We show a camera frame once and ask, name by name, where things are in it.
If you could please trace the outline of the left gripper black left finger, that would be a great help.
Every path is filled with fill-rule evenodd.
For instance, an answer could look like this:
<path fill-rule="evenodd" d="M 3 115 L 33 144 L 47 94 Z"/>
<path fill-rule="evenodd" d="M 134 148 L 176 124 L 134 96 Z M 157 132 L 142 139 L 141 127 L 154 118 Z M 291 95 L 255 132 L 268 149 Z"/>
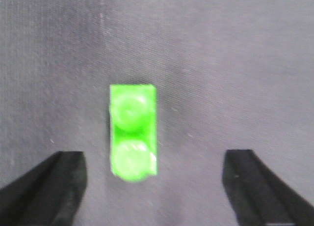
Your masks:
<path fill-rule="evenodd" d="M 87 187 L 81 151 L 58 151 L 0 190 L 2 226 L 71 226 Z"/>

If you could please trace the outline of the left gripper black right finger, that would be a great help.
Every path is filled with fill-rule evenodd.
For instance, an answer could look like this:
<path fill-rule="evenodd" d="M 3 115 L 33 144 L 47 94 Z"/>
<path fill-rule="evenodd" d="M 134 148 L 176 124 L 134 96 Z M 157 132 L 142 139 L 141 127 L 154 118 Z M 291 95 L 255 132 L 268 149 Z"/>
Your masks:
<path fill-rule="evenodd" d="M 225 152 L 222 183 L 240 226 L 314 224 L 314 207 L 250 149 Z"/>

